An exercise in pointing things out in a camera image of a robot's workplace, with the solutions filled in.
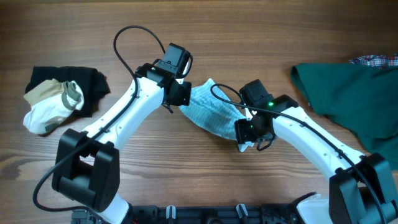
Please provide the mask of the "light blue striped pants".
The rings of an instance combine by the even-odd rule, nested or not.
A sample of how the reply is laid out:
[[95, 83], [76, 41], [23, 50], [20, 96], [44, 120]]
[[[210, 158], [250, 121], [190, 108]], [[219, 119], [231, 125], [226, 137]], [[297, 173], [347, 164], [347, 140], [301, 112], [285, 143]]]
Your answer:
[[236, 141], [234, 123], [246, 119], [235, 106], [225, 103], [229, 98], [208, 79], [204, 84], [192, 88], [188, 106], [180, 106], [180, 111], [197, 126], [221, 138]]

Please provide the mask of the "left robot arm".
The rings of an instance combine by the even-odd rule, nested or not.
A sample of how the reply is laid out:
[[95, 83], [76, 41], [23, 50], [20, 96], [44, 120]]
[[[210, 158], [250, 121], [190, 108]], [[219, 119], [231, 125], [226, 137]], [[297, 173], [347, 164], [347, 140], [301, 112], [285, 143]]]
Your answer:
[[162, 105], [187, 106], [192, 55], [169, 44], [162, 59], [137, 68], [130, 89], [99, 120], [59, 141], [52, 188], [79, 203], [99, 223], [132, 223], [132, 206], [118, 195], [119, 154], [141, 123]]

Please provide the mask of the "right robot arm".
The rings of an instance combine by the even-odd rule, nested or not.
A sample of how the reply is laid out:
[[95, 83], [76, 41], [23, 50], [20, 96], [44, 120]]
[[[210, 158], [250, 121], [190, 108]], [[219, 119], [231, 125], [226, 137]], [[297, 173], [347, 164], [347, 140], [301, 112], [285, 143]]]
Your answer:
[[315, 123], [287, 95], [274, 98], [260, 80], [239, 90], [246, 118], [235, 122], [238, 143], [271, 146], [282, 139], [303, 154], [326, 178], [327, 196], [310, 194], [293, 206], [294, 223], [390, 223], [397, 219], [397, 189], [389, 163], [365, 156]]

